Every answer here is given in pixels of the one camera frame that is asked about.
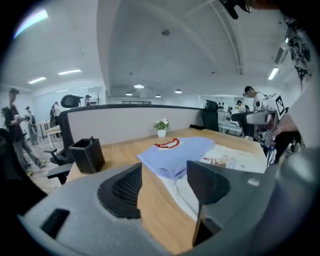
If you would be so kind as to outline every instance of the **ceiling light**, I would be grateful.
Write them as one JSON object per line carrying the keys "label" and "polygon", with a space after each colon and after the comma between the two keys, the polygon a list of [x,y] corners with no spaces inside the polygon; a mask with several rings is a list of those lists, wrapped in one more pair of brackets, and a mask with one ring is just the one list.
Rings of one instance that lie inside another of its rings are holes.
{"label": "ceiling light", "polygon": [[75,70],[63,71],[63,72],[58,73],[58,75],[66,75],[66,74],[77,73],[77,72],[81,72],[81,70],[75,69]]}
{"label": "ceiling light", "polygon": [[46,10],[41,10],[39,12],[36,12],[36,13],[30,15],[18,27],[13,38],[16,38],[22,31],[29,28],[33,24],[36,24],[37,22],[40,22],[46,18],[48,18],[48,14],[47,14]]}
{"label": "ceiling light", "polygon": [[65,89],[65,90],[57,90],[57,91],[56,91],[56,93],[65,92],[65,91],[69,91],[69,89]]}
{"label": "ceiling light", "polygon": [[274,79],[274,77],[275,77],[276,73],[278,72],[278,70],[279,70],[279,68],[274,67],[268,79],[269,80]]}
{"label": "ceiling light", "polygon": [[136,84],[135,86],[134,86],[134,88],[137,88],[137,89],[142,89],[142,88],[145,88],[142,84]]}
{"label": "ceiling light", "polygon": [[34,84],[34,83],[36,83],[36,82],[40,82],[40,81],[42,81],[42,80],[46,80],[46,78],[45,77],[40,77],[40,78],[37,78],[37,79],[34,79],[34,80],[32,80],[32,81],[30,81],[30,82],[28,82],[28,84]]}

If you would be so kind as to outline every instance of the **black office chair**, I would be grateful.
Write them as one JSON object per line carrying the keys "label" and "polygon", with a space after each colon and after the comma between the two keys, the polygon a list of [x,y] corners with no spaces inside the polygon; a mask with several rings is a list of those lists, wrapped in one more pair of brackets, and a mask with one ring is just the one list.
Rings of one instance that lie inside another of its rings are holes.
{"label": "black office chair", "polygon": [[4,181],[3,201],[9,205],[9,209],[15,214],[24,215],[31,207],[47,196],[21,167],[12,141],[5,129],[0,129],[1,179]]}
{"label": "black office chair", "polygon": [[203,126],[215,132],[219,132],[218,104],[212,100],[206,100],[205,108],[201,111]]}
{"label": "black office chair", "polygon": [[[79,106],[80,99],[82,98],[83,97],[71,94],[65,95],[61,100],[61,106],[64,108],[76,108]],[[49,171],[47,177],[48,179],[57,177],[61,184],[64,184],[66,182],[67,176],[74,163],[74,159],[69,150],[69,147],[74,144],[74,141],[71,134],[67,132],[69,130],[68,127],[66,127],[67,123],[68,116],[67,114],[62,112],[59,116],[59,125],[62,134],[63,150],[55,154],[57,152],[56,148],[44,149],[45,152],[52,155],[52,157],[50,158],[50,162],[59,166]]]}

